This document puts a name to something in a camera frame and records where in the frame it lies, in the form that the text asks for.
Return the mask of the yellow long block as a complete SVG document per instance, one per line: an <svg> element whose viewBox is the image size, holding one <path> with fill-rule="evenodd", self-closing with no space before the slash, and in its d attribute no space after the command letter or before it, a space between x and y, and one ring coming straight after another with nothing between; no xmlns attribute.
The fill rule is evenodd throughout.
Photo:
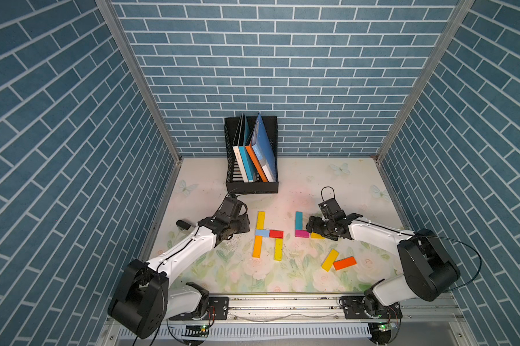
<svg viewBox="0 0 520 346"><path fill-rule="evenodd" d="M263 230L264 229L265 216L266 216L266 213L264 211L259 211L257 213L256 230Z"/></svg>

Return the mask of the yellow slanted block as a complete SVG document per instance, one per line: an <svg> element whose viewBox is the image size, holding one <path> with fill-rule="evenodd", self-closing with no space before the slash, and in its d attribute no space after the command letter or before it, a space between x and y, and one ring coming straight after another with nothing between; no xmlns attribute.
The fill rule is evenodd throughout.
<svg viewBox="0 0 520 346"><path fill-rule="evenodd" d="M333 266L334 262L339 256L339 252L337 252L335 249L332 249L329 254L326 256L326 259L323 261L321 268L329 272L331 267Z"/></svg>

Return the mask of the amber orange long block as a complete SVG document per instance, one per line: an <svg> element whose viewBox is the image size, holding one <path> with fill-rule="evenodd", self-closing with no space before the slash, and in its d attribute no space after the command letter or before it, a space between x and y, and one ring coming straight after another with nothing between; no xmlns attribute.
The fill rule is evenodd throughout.
<svg viewBox="0 0 520 346"><path fill-rule="evenodd" d="M262 236L255 236L254 247L253 247L253 252L252 252L252 257L253 258L260 258L260 256L261 256L261 249L262 249L262 242L263 242L263 237Z"/></svg>

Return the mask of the teal block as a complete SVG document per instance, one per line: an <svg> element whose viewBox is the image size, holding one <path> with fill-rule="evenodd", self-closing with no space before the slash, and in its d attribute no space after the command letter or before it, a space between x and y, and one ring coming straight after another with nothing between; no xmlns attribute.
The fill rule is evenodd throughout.
<svg viewBox="0 0 520 346"><path fill-rule="evenodd" d="M303 213L295 212L295 230L303 230Z"/></svg>

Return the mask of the magenta block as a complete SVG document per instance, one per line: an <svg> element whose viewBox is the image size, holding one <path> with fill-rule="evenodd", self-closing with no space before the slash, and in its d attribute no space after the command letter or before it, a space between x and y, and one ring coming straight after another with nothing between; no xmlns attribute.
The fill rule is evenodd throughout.
<svg viewBox="0 0 520 346"><path fill-rule="evenodd" d="M310 237L310 233L307 232L306 230L298 230L298 229L297 229L297 230L295 231L295 236L296 236L297 238L306 238L306 239L307 239L307 238Z"/></svg>

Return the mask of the light blue small block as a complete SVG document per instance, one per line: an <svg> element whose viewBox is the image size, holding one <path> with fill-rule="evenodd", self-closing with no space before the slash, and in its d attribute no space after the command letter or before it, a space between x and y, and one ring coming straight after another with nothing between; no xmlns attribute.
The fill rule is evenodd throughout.
<svg viewBox="0 0 520 346"><path fill-rule="evenodd" d="M266 238L270 238L270 230L267 229L257 229L255 232L256 236L262 236Z"/></svg>

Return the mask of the orange red block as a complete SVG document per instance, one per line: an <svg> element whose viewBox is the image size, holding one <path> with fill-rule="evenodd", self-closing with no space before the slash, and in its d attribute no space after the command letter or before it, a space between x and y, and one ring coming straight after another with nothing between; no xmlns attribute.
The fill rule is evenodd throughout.
<svg viewBox="0 0 520 346"><path fill-rule="evenodd" d="M357 264L357 261L354 257L347 257L347 258L335 261L333 263L333 267L335 270L343 270L343 269L355 266L356 264Z"/></svg>

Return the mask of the red small block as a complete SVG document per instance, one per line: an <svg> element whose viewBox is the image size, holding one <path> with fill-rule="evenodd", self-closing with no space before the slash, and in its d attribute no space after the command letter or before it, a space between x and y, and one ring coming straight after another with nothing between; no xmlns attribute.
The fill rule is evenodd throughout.
<svg viewBox="0 0 520 346"><path fill-rule="evenodd" d="M285 234L283 231L270 230L269 235L270 235L270 238L283 239Z"/></svg>

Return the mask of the lime yellow block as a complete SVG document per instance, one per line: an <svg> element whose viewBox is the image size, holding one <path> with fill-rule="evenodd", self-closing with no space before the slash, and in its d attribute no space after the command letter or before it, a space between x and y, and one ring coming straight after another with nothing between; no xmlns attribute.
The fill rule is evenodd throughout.
<svg viewBox="0 0 520 346"><path fill-rule="evenodd" d="M276 238L275 239L274 259L276 261L281 261L282 254L283 254L283 239Z"/></svg>

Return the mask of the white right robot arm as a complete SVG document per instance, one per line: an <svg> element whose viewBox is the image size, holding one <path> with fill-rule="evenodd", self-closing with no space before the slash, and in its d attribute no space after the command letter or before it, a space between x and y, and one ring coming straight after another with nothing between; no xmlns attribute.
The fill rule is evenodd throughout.
<svg viewBox="0 0 520 346"><path fill-rule="evenodd" d="M365 242L401 261L400 275L365 291L363 304L370 314L412 298L434 301L460 279L460 270L434 232L399 231L372 223L358 213L346 214L333 198L320 203L319 208L322 216L311 216L306 225L310 234L332 241Z"/></svg>

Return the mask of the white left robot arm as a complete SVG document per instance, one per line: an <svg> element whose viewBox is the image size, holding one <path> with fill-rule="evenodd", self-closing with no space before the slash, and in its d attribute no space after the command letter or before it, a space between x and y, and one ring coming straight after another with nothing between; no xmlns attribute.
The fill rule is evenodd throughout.
<svg viewBox="0 0 520 346"><path fill-rule="evenodd" d="M194 282L172 291L173 282L220 243L248 232L248 206L236 195L227 194L213 216L198 221L170 250L127 265L107 314L140 339L155 333L166 319L182 314L203 318L208 313L210 292Z"/></svg>

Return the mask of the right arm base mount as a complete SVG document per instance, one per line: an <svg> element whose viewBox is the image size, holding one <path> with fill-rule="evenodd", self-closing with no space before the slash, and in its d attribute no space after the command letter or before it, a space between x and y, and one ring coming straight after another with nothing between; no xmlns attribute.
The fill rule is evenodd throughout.
<svg viewBox="0 0 520 346"><path fill-rule="evenodd" d="M400 320L403 318L399 303L384 306L373 297L342 296L338 300L345 319L385 319Z"/></svg>

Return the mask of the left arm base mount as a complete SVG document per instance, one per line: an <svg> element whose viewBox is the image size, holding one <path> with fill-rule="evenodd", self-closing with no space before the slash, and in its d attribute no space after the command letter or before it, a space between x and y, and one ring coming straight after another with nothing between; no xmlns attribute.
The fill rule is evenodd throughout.
<svg viewBox="0 0 520 346"><path fill-rule="evenodd" d="M210 296L207 301L202 299L198 307L191 311L170 317L170 321L225 321L228 317L229 297Z"/></svg>

